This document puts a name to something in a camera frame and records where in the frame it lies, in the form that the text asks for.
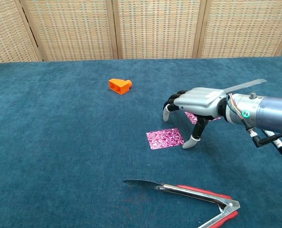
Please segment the metal tongs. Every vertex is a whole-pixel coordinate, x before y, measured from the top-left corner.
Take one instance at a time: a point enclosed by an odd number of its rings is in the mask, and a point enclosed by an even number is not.
[[[211,191],[198,189],[185,185],[169,185],[159,184],[148,180],[124,180],[123,182],[130,185],[138,185],[143,187],[150,187],[156,190],[162,190],[165,192],[175,193],[183,196],[193,197],[200,200],[216,203],[219,207],[220,214],[213,217],[198,228],[217,228],[222,226],[227,220],[234,218],[238,215],[238,209],[240,204],[236,200],[232,200],[232,197],[216,194]]]

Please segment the red tong handle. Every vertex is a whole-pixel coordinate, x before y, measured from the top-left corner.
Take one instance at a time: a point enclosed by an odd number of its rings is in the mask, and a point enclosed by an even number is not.
[[[192,190],[192,191],[198,191],[198,192],[202,192],[202,193],[213,195],[213,196],[219,196],[219,197],[226,198],[226,199],[229,199],[229,200],[232,199],[232,197],[227,196],[227,195],[217,194],[217,193],[214,193],[214,192],[211,192],[211,191],[207,191],[207,190],[203,190],[203,189],[198,189],[198,188],[191,187],[191,186],[177,185],[177,187],[184,188],[184,189],[189,189],[189,190]],[[219,222],[217,222],[214,225],[212,225],[211,228],[221,227],[226,221],[228,221],[230,219],[233,219],[237,215],[238,215],[238,211],[234,211],[233,213],[231,213],[228,216],[226,216],[223,219],[221,219]]]

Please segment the table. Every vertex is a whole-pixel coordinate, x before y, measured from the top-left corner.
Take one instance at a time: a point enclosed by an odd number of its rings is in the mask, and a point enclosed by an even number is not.
[[[119,95],[111,78],[132,88]],[[151,150],[146,137],[177,127],[188,140],[183,112],[162,119],[171,94],[258,78],[268,82],[238,92],[282,97],[282,57],[0,64],[0,227],[197,227],[219,213],[124,179],[230,195],[241,208],[225,228],[282,227],[282,156],[272,144],[256,148],[224,119],[188,150]]]

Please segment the woven screen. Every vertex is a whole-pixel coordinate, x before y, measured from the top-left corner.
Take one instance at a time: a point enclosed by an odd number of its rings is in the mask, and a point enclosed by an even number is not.
[[[111,59],[105,0],[23,0],[46,60]]]
[[[269,57],[282,43],[282,0],[208,0],[202,58]]]
[[[119,58],[191,58],[199,6],[200,0],[116,0]]]
[[[0,0],[0,63],[38,61],[14,0]]]

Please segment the orange object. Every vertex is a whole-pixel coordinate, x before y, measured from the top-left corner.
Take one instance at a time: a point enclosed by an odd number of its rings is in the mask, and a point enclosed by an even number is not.
[[[120,95],[123,95],[126,92],[128,92],[132,86],[132,82],[130,80],[124,81],[122,79],[116,79],[116,78],[110,79],[108,83],[109,83],[109,88]]]

